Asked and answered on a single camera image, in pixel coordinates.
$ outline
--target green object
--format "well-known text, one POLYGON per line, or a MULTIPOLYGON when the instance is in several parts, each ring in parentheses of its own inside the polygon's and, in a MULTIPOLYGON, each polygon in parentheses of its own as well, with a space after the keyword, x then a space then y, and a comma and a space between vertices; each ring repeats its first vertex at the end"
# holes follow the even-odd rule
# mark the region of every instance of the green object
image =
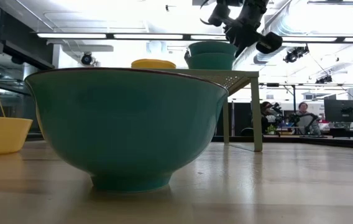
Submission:
POLYGON ((232 70, 234 56, 222 53, 199 54, 186 59, 189 69, 232 70))
POLYGON ((274 133, 276 130, 277 130, 276 127, 271 125, 266 129, 266 132, 267 133, 274 133))
POLYGON ((142 192, 168 184, 211 141, 227 90, 188 75, 69 68, 30 75, 45 140, 94 187, 142 192))
POLYGON ((190 56, 192 57, 205 53, 222 53, 234 55, 236 50, 237 47, 232 44, 217 41, 204 41, 189 45, 189 52, 190 56))

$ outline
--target computer monitor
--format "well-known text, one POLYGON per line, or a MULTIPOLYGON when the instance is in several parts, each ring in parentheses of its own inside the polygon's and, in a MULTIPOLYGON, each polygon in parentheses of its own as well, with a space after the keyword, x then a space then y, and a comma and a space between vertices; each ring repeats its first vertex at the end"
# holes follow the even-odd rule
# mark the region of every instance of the computer monitor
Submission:
POLYGON ((329 122, 353 122, 353 100, 324 100, 324 113, 329 122))

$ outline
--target small table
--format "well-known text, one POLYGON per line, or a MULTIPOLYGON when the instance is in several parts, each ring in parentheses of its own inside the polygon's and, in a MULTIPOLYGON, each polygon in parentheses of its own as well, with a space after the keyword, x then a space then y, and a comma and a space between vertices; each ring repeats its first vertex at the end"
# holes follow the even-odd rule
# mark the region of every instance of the small table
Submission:
POLYGON ((151 69, 164 72, 174 72, 194 77, 204 78, 214 83, 218 83, 229 91, 229 96, 233 95, 243 87, 251 84, 252 98, 252 120, 254 128, 254 147, 242 147, 229 143, 229 107, 227 100, 223 105, 223 123, 224 123, 224 143, 233 147, 246 149, 254 152, 262 151, 262 129, 260 116, 259 99, 259 72, 228 71, 228 70, 197 70, 197 69, 151 69))

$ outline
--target wooden surface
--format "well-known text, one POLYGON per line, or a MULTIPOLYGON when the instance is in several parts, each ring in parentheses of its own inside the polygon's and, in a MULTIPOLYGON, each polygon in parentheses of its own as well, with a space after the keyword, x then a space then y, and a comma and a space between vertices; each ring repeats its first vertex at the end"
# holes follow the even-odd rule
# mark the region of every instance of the wooden surface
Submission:
POLYGON ((0 156, 0 223, 352 224, 353 149, 214 143, 170 187, 114 195, 91 191, 87 174, 28 142, 0 156))
POLYGON ((259 72, 228 71, 228 70, 203 70, 203 69, 165 69, 153 68, 165 72, 175 72, 192 75, 218 83, 229 90, 229 96, 239 91, 250 83, 251 78, 258 78, 259 72))

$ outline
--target stacked teal bowl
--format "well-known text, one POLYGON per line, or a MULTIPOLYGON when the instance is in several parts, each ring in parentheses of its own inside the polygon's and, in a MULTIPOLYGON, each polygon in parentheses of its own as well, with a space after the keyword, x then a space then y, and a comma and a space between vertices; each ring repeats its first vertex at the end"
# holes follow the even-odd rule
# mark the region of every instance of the stacked teal bowl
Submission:
POLYGON ((227 90, 208 80, 129 68, 28 76, 45 140, 98 190, 168 184, 211 141, 227 90))
POLYGON ((232 70, 237 48, 225 42, 205 41, 189 45, 185 58, 189 69, 232 70))

